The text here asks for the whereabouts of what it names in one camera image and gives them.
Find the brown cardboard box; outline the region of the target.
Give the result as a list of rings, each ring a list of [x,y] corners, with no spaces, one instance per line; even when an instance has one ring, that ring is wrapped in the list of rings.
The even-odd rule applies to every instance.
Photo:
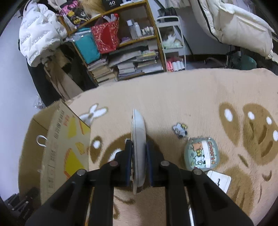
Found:
[[[89,168],[90,127],[63,101],[33,116],[19,159],[21,196],[33,187],[40,206],[77,170]]]

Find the cartoon round pouch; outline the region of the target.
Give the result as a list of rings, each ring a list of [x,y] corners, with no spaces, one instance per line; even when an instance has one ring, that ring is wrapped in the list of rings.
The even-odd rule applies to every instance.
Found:
[[[210,137],[188,138],[184,149],[184,161],[189,171],[209,171],[216,168],[220,161],[220,153],[215,140]]]

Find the beige patterned carpet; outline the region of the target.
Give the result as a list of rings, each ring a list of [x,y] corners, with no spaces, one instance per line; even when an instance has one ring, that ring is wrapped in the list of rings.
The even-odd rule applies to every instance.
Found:
[[[277,76],[266,69],[198,69],[109,82],[68,101],[91,124],[89,169],[100,168],[130,138],[132,111],[147,138],[184,169],[188,138],[212,138],[216,171],[231,177],[228,196],[259,225],[277,199]]]

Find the plastic bag with snacks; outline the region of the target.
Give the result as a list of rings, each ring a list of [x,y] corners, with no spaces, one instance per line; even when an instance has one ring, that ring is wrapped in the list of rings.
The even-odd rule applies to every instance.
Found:
[[[45,104],[43,103],[43,101],[39,95],[37,95],[37,97],[35,98],[33,107],[40,109],[40,110],[46,108]]]

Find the black hanging coat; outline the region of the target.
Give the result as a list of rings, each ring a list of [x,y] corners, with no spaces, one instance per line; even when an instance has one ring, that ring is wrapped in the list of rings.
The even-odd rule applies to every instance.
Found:
[[[47,79],[44,65],[39,64],[37,67],[31,67],[27,62],[27,68],[35,88],[46,107],[62,98],[53,87],[52,83]]]

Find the stack of books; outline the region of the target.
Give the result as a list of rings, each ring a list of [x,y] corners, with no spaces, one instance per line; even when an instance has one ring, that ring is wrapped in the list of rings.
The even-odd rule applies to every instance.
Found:
[[[106,82],[115,79],[118,71],[114,67],[109,66],[107,57],[103,57],[87,66],[93,80],[97,83]]]

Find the teal fabric bag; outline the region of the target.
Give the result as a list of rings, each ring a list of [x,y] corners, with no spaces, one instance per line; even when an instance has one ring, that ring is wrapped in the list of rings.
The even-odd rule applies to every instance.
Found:
[[[91,28],[81,28],[71,35],[71,39],[82,55],[86,64],[91,64],[100,59],[100,53],[94,41]]]

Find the wooden bookshelf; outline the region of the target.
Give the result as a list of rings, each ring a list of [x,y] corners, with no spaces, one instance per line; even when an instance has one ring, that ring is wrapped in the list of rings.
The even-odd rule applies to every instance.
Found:
[[[75,29],[66,27],[68,32],[66,41],[72,42],[73,47],[81,58],[93,84],[98,86],[104,82],[97,83],[93,80],[92,75],[87,69],[89,64],[86,64],[82,55],[79,53],[75,43],[73,43],[73,40],[71,39],[71,35],[81,28],[91,28],[99,18],[105,15],[110,16],[111,14],[119,15],[118,38],[120,42],[115,51],[107,54],[100,54],[100,59],[107,57],[109,60],[109,66],[114,67],[118,71],[118,74],[115,79],[106,82],[111,82],[113,80],[128,80],[143,75],[164,72],[165,67],[163,65],[164,61],[162,57],[161,41],[158,37],[150,5],[148,1],[131,2],[99,14],[80,24],[79,27],[76,27]],[[141,39],[132,39],[126,23],[127,20],[131,19],[138,22],[140,28],[152,26],[155,35],[146,36]]]

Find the red patterned gift bag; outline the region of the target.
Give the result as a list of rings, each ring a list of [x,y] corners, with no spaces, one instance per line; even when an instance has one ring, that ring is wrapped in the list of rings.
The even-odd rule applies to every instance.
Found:
[[[118,14],[105,15],[99,18],[91,27],[91,32],[100,54],[107,54],[117,49],[120,42],[118,29]]]

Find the white puffer jacket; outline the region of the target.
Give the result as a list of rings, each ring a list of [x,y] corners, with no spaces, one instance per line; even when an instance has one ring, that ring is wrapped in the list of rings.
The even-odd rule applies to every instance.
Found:
[[[56,14],[44,4],[28,1],[19,29],[19,48],[31,67],[45,63],[67,36]]]

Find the white metal trolley cart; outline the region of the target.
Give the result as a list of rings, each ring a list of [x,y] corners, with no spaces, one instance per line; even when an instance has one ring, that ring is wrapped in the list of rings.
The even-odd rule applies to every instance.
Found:
[[[158,17],[156,27],[161,41],[163,61],[167,72],[183,71],[186,66],[186,46],[180,19],[176,15]]]

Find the cream down coat on chair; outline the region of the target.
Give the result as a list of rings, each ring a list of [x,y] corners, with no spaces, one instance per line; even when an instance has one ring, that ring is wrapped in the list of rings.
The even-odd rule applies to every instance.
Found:
[[[216,41],[274,59],[271,26],[259,16],[223,1],[190,1],[203,31]]]

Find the white bottles on shelf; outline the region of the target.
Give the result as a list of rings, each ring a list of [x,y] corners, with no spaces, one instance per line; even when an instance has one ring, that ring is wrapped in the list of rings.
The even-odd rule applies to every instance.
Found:
[[[132,39],[141,39],[146,36],[155,35],[154,28],[152,26],[140,28],[138,22],[135,22],[133,19],[127,20],[126,23]]]

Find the blonde wig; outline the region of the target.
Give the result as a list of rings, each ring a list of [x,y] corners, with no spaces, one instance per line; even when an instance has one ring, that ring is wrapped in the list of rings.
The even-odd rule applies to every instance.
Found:
[[[88,15],[96,15],[105,12],[102,0],[81,0],[80,5]]]

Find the black box marked 40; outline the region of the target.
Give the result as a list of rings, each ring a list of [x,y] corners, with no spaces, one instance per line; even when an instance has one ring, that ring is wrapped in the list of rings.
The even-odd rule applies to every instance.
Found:
[[[120,7],[122,0],[102,0],[105,11]]]

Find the cartoon keychain charm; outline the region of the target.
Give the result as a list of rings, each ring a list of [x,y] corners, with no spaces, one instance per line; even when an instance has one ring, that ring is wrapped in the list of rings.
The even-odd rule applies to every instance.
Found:
[[[187,136],[187,125],[184,123],[177,123],[172,126],[174,133],[179,139],[185,138]]]

